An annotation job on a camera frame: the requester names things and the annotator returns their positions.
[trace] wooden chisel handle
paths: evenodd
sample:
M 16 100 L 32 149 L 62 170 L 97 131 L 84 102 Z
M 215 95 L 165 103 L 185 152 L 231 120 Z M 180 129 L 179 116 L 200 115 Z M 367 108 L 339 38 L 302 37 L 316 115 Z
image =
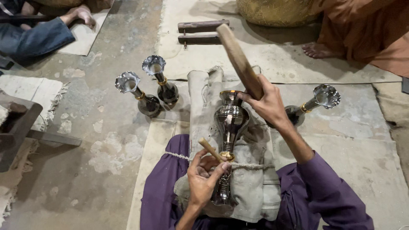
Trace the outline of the wooden chisel handle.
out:
M 211 154 L 212 156 L 214 156 L 220 163 L 223 163 L 223 162 L 224 162 L 224 160 L 220 157 L 219 154 L 217 154 L 217 153 L 214 151 L 213 147 L 210 146 L 210 144 L 206 141 L 206 139 L 200 138 L 200 139 L 199 139 L 199 144 L 202 145 L 203 148 L 205 148 L 208 152 L 210 152 L 210 154 Z
M 260 100 L 263 95 L 263 88 L 258 81 L 256 73 L 254 73 L 249 61 L 244 55 L 243 50 L 237 43 L 233 32 L 228 25 L 222 24 L 217 27 L 216 31 L 219 34 L 219 39 L 226 49 L 230 62 L 247 92 L 256 100 Z

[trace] stained floor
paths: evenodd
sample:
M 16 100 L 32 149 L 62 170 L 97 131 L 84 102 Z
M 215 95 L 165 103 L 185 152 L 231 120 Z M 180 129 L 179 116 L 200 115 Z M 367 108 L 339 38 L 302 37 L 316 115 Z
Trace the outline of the stained floor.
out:
M 161 9 L 161 0 L 115 1 L 88 56 L 53 54 L 28 69 L 5 72 L 70 82 L 47 132 L 83 143 L 41 144 L 1 229 L 126 229 L 150 120 L 114 82 L 134 71 L 141 89 L 156 91 L 141 65 L 154 52 Z

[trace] metal vase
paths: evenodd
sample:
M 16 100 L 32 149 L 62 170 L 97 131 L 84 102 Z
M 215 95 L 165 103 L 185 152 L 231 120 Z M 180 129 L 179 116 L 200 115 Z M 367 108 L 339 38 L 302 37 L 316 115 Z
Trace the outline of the metal vase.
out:
M 233 148 L 240 133 L 249 123 L 249 113 L 241 107 L 243 102 L 237 97 L 240 91 L 227 90 L 220 93 L 223 105 L 214 113 L 214 119 L 223 140 L 221 156 L 234 161 Z M 231 169 L 228 173 L 223 174 L 216 184 L 211 201 L 215 205 L 228 205 L 234 207 L 237 201 L 230 192 Z
M 179 99 L 179 90 L 175 84 L 168 82 L 163 75 L 166 61 L 158 56 L 152 55 L 147 57 L 142 63 L 142 69 L 149 75 L 155 76 L 159 87 L 157 89 L 157 96 L 167 105 L 173 105 Z
M 161 112 L 159 99 L 153 95 L 146 95 L 139 89 L 141 79 L 134 72 L 123 72 L 115 80 L 115 87 L 121 92 L 130 92 L 138 100 L 139 111 L 148 117 L 157 117 Z
M 341 95 L 330 85 L 319 85 L 314 88 L 313 93 L 314 97 L 301 106 L 285 107 L 285 112 L 294 126 L 300 126 L 305 120 L 305 114 L 314 108 L 323 106 L 326 109 L 331 109 L 339 105 L 341 101 Z

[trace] blue jeans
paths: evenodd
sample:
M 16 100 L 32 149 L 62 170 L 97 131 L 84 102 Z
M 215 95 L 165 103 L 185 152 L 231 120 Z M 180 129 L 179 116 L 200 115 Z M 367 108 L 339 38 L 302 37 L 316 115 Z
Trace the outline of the blue jeans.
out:
M 0 52 L 17 62 L 46 54 L 73 41 L 74 36 L 59 17 L 29 30 L 0 23 Z

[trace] orange garment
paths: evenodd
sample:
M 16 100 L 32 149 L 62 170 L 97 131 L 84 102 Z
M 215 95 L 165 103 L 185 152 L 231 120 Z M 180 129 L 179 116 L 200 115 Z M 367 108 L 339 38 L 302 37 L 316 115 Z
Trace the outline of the orange garment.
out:
M 409 78 L 409 0 L 319 0 L 312 10 L 324 11 L 318 43 Z

